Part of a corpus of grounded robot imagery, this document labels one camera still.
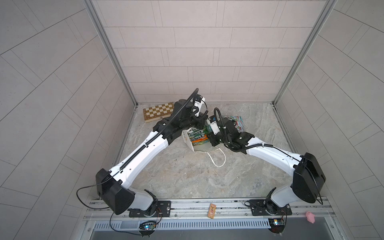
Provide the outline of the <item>white paper bag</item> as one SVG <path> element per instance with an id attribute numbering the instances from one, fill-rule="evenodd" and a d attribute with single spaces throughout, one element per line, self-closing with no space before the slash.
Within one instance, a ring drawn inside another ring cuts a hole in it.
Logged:
<path id="1" fill-rule="evenodd" d="M 208 133 L 209 132 L 206 128 L 204 128 L 203 130 L 199 130 L 198 128 L 191 127 L 187 130 L 182 131 L 182 138 L 184 140 L 184 143 L 188 146 L 188 148 L 192 150 L 192 152 L 207 154 L 214 166 L 217 168 L 221 168 L 225 165 L 227 161 L 227 156 L 219 145 L 213 146 L 211 144 L 208 138 Z M 211 155 L 211 153 L 214 153 L 215 151 L 219 151 L 223 155 L 221 165 L 217 165 Z"/>

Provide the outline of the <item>green spring tea candy bag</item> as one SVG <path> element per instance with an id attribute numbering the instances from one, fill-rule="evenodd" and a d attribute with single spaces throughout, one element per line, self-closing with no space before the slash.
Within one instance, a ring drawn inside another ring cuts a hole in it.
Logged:
<path id="1" fill-rule="evenodd" d="M 189 138 L 194 138 L 195 136 L 201 136 L 201 135 L 206 135 L 209 131 L 207 130 L 207 128 L 203 128 L 203 129 L 198 129 L 198 128 L 195 128 L 195 127 L 192 127 L 188 130 L 188 136 Z"/>

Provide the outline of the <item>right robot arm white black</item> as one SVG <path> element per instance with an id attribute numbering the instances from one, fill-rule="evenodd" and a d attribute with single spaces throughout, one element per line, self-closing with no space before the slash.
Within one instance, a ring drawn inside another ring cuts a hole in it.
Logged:
<path id="1" fill-rule="evenodd" d="M 208 120 L 207 125 L 212 145 L 221 143 L 233 153 L 256 157 L 291 177 L 291 182 L 268 193 L 262 204 L 264 209 L 272 212 L 299 200 L 323 203 L 321 190 L 326 177 L 313 154 L 296 154 L 268 144 L 251 133 L 240 132 L 229 119 Z"/>

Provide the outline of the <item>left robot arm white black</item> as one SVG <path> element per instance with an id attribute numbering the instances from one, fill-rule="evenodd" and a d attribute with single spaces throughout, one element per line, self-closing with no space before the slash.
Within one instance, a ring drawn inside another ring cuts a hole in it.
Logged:
<path id="1" fill-rule="evenodd" d="M 171 116 L 158 121 L 134 152 L 110 170 L 101 169 L 97 172 L 97 194 L 115 215 L 126 210 L 145 215 L 152 215 L 156 211 L 156 196 L 148 190 L 132 189 L 131 185 L 145 166 L 179 138 L 184 130 L 204 127 L 208 112 L 201 113 L 201 107 L 205 104 L 205 98 L 200 95 L 193 102 L 184 99 L 177 101 Z"/>

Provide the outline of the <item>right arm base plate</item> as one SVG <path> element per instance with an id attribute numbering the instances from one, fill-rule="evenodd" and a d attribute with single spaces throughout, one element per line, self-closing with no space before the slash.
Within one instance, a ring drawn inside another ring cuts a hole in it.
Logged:
<path id="1" fill-rule="evenodd" d="M 293 214 L 290 205 L 280 208 L 272 201 L 265 199 L 245 201 L 245 206 L 251 209 L 253 216 L 291 216 Z"/>

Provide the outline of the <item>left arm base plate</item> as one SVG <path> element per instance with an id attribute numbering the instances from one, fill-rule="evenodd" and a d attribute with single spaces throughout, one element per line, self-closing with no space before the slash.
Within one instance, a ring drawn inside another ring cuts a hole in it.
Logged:
<path id="1" fill-rule="evenodd" d="M 154 201 L 147 210 L 129 209 L 130 218 L 151 218 L 153 216 L 169 217 L 171 201 Z"/>

